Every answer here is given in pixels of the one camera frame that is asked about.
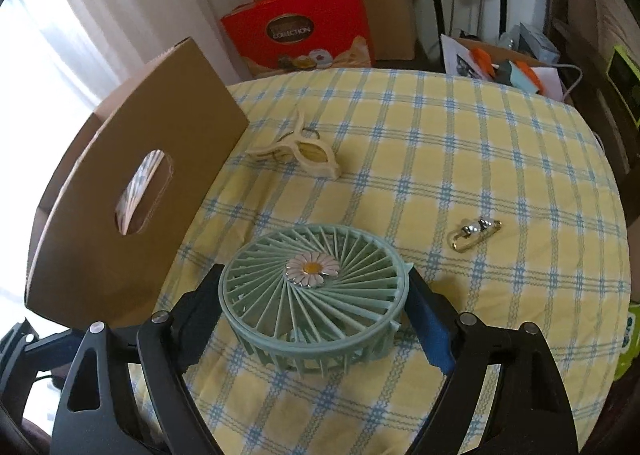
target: cream hair clip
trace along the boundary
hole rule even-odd
[[[288,152],[300,163],[305,171],[314,177],[329,177],[336,180],[340,177],[340,165],[335,160],[334,150],[327,143],[318,138],[313,139],[302,135],[305,129],[305,118],[298,109],[298,120],[293,131],[283,135],[278,141],[260,148],[251,148],[247,154],[256,159],[274,158],[278,160],[278,152]]]

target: plaid tablecloth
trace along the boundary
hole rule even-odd
[[[230,90],[250,126],[196,214],[158,308],[261,233],[302,222],[365,229],[457,310],[495,326],[538,323],[586,441],[622,343],[629,267],[613,175],[572,107],[394,70],[301,72]],[[298,106],[332,143],[339,180],[245,155],[291,130]],[[462,255],[451,250],[447,235],[478,216],[503,229]],[[496,378],[489,370],[463,451],[479,441]],[[248,356],[224,318],[185,380],[229,455],[402,454],[443,382],[406,324],[387,358],[301,379]],[[141,379],[134,384],[151,416]]]

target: white paper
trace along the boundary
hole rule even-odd
[[[466,47],[444,34],[440,37],[442,38],[444,69],[447,74],[463,78],[491,81],[491,78],[478,67]]]
[[[540,83],[545,87],[545,98],[553,99],[554,101],[562,102],[562,83],[560,82],[560,76],[558,75],[558,69],[553,67],[532,67]]]

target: red gift box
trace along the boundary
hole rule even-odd
[[[262,0],[222,23],[255,77],[374,61],[362,0]]]

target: fan grille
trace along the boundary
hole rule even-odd
[[[288,279],[287,263],[305,253],[337,260],[337,276],[323,275],[317,287]],[[240,249],[223,271],[220,301],[250,354],[280,369],[324,373],[388,353],[407,271],[393,248],[365,231],[296,226]]]

